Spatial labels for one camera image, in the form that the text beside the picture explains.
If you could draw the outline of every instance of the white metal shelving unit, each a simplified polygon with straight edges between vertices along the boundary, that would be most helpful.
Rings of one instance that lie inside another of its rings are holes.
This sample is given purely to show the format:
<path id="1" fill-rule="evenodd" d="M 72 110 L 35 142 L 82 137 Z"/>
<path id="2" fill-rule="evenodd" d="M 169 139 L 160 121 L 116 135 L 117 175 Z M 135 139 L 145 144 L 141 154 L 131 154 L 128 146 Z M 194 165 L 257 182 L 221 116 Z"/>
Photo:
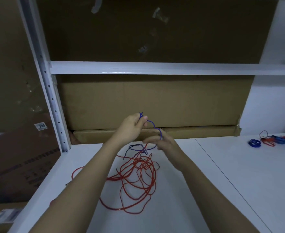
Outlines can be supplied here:
<path id="1" fill-rule="evenodd" d="M 197 64 L 51 61 L 36 0 L 18 0 L 18 4 L 62 152 L 68 151 L 71 144 L 57 90 L 56 74 L 285 75 L 285 62 L 279 62 L 279 64 Z M 279 19 L 275 15 L 273 23 L 277 21 Z"/>

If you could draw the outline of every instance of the white wall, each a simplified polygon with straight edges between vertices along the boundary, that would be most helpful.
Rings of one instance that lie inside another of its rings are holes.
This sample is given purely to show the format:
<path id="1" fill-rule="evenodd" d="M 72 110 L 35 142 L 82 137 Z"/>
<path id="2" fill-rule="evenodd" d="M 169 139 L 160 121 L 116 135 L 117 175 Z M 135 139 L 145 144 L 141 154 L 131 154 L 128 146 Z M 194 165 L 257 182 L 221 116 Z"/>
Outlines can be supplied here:
<path id="1" fill-rule="evenodd" d="M 261 64 L 285 64 L 285 0 L 274 15 Z M 285 133 L 285 76 L 256 76 L 240 121 L 241 135 Z"/>

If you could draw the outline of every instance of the hand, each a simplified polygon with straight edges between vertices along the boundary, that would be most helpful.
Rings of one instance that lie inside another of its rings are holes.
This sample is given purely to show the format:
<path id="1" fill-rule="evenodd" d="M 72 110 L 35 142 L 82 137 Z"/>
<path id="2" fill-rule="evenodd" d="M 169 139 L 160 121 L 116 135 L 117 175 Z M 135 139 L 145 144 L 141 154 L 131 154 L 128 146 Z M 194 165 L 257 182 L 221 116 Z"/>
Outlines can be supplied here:
<path id="1" fill-rule="evenodd" d="M 139 118 L 139 113 L 127 116 L 110 139 L 116 141 L 122 147 L 135 140 L 140 134 L 142 127 L 146 126 L 148 116 Z"/>
<path id="2" fill-rule="evenodd" d="M 143 143 L 152 143 L 157 145 L 158 150 L 163 150 L 164 154 L 172 165 L 179 171 L 183 171 L 185 165 L 191 161 L 190 158 L 182 151 L 176 141 L 161 129 L 162 140 L 160 140 L 160 131 L 154 129 L 152 132 L 158 135 L 146 138 Z"/>

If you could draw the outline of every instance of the sticker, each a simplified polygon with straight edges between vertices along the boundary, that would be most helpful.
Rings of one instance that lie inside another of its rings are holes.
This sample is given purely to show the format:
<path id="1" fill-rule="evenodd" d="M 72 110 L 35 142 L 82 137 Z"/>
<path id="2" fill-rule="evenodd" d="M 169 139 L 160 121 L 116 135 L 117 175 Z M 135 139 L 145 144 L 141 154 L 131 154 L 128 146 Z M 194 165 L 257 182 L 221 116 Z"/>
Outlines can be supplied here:
<path id="1" fill-rule="evenodd" d="M 38 131 L 47 129 L 47 126 L 45 125 L 44 122 L 42 122 L 42 123 L 36 123 L 35 126 L 36 126 L 36 128 L 38 129 Z"/>
<path id="2" fill-rule="evenodd" d="M 15 219 L 22 210 L 22 208 L 2 209 L 0 211 L 0 224 L 14 223 Z"/>

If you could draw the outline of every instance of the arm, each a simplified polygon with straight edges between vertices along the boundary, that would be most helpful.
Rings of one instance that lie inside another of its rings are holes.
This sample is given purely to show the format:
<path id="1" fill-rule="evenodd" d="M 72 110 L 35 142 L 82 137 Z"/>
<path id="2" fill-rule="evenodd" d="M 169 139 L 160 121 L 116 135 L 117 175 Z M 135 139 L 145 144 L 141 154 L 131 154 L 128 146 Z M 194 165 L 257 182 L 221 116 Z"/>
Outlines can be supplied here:
<path id="1" fill-rule="evenodd" d="M 144 143 L 158 145 L 175 168 L 182 172 L 211 233 L 259 233 L 254 225 L 208 180 L 202 171 L 181 150 L 175 140 L 162 130 L 159 136 Z"/>
<path id="2" fill-rule="evenodd" d="M 86 232 L 109 170 L 120 149 L 135 140 L 147 121 L 139 114 L 128 116 L 70 184 L 53 201 L 30 233 Z"/>

